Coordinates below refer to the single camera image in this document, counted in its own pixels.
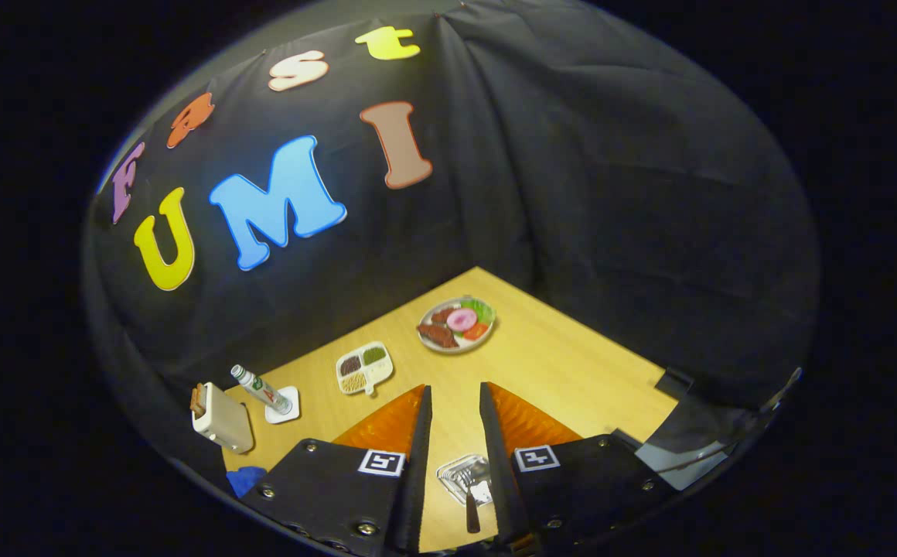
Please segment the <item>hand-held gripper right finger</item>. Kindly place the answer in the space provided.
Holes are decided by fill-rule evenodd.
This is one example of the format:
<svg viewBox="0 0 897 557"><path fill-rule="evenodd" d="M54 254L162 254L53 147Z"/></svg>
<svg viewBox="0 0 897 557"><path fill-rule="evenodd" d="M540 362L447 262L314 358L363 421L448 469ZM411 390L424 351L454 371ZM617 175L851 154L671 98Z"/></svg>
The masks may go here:
<svg viewBox="0 0 897 557"><path fill-rule="evenodd" d="M512 552L594 552L678 497L628 436L582 437L488 381L479 411L496 538Z"/></svg>

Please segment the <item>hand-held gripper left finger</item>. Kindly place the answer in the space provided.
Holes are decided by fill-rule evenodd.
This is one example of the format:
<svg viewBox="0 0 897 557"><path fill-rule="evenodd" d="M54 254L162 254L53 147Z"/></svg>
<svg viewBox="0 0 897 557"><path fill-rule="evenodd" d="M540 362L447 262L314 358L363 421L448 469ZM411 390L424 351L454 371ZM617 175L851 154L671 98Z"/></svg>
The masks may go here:
<svg viewBox="0 0 897 557"><path fill-rule="evenodd" d="M417 556L431 415L417 385L332 442L294 444L241 503L329 556Z"/></svg>

